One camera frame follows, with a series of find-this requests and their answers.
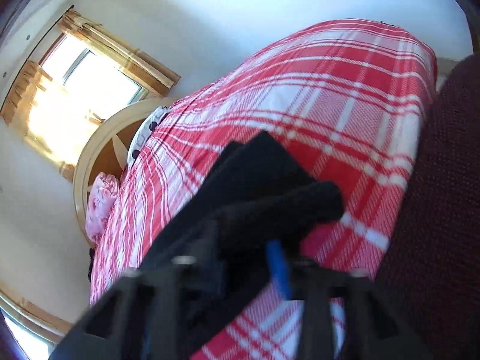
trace red and white plaid fabric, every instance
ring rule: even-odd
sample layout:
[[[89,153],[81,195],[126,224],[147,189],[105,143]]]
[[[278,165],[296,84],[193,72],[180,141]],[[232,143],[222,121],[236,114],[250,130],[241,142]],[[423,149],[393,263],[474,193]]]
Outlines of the red and white plaid fabric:
[[[372,277],[388,249],[425,111],[435,98],[434,52],[408,32],[367,20],[333,20],[279,40],[238,69],[177,101],[121,186],[95,253],[91,302],[195,195],[222,149],[272,134],[319,180],[333,180],[346,212],[317,226],[302,249],[323,266]],[[268,285],[193,359],[291,359],[300,302]],[[341,304],[332,303],[337,349]]]

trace bed sheet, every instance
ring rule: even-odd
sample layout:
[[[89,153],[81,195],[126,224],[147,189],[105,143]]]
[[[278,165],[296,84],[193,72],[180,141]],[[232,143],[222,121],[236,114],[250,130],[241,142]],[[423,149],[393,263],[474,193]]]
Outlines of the bed sheet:
[[[260,130],[318,180],[339,185],[346,211],[317,226],[302,251],[323,266],[371,277],[388,249],[435,98],[434,52],[408,32],[368,20],[320,23],[262,49],[176,103],[126,174],[95,253],[91,303],[195,194],[222,149]],[[291,359],[301,302],[269,284],[193,359]],[[332,302],[336,348],[345,315]]]

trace polka dot pillow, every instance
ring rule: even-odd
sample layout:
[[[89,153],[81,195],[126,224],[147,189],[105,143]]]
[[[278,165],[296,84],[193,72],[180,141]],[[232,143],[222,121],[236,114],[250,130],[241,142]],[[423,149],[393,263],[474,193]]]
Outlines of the polka dot pillow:
[[[130,148],[127,155],[127,167],[130,169],[135,163],[140,151],[147,142],[152,132],[160,124],[166,114],[169,112],[165,105],[162,105],[155,109],[140,125],[140,128],[135,133],[133,140],[131,141]]]

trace window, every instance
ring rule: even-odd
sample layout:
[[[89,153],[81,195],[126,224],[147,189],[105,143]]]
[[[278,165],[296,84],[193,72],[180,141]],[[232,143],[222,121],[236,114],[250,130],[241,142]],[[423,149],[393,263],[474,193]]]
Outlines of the window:
[[[49,358],[53,345],[49,346],[29,330],[17,325],[9,317],[5,317],[5,322],[23,351],[31,360],[47,360]]]
[[[73,96],[86,102],[100,119],[108,119],[147,93],[106,58],[71,36],[60,39],[42,68]]]

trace white wall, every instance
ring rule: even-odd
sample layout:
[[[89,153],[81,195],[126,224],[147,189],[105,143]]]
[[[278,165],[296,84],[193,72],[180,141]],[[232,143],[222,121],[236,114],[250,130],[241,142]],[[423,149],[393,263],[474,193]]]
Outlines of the white wall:
[[[71,0],[32,0],[20,15],[0,50],[0,105],[34,46],[70,5]],[[88,249],[71,183],[0,120],[0,280],[45,311],[75,322],[88,307]]]
[[[186,95],[265,45],[312,24],[345,17],[401,26],[438,56],[472,53],[454,0],[75,0],[77,9],[181,74]]]

